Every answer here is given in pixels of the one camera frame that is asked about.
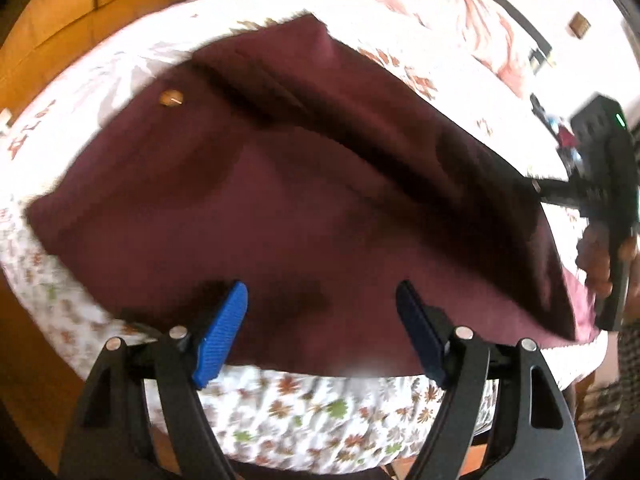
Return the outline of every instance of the human hand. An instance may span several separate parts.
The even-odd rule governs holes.
[[[629,237],[618,250],[618,257],[630,262],[629,288],[624,311],[625,322],[640,319],[640,254],[638,240]],[[575,263],[587,273],[585,285],[598,298],[611,294],[609,281],[609,230],[602,224],[590,224],[578,242],[578,257]]]

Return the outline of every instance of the white wall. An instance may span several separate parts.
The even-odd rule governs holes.
[[[509,0],[554,48],[558,66],[541,70],[534,92],[548,111],[570,115],[595,91],[622,104],[629,120],[640,103],[640,69],[612,0]],[[567,25],[576,11],[591,23],[582,40]]]

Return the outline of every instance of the pink cloth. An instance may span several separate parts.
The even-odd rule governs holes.
[[[516,46],[516,25],[493,0],[376,1],[466,48],[518,97],[530,94],[528,48]]]

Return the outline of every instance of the orange button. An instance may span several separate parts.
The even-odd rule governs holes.
[[[178,90],[165,90],[160,94],[160,104],[164,106],[178,106],[182,104],[184,96]]]

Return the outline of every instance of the bed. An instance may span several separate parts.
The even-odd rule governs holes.
[[[14,294],[49,343],[85,378],[104,342],[147,336],[112,319],[24,220],[74,157],[154,76],[206,43],[311,12],[337,40],[407,85],[522,174],[566,177],[555,141],[527,102],[450,36],[375,0],[193,0],[148,15],[78,60],[22,113],[4,139],[0,261]],[[545,205],[564,265],[573,272],[584,229],[577,212]],[[560,388],[585,377],[606,352],[590,344],[543,351]],[[155,384],[146,384],[152,422],[164,428]],[[497,383],[484,392],[476,431],[490,427]],[[442,391],[425,376],[334,378],[256,367],[224,367],[200,393],[225,454],[241,462],[314,473],[350,473],[413,456],[433,423]]]

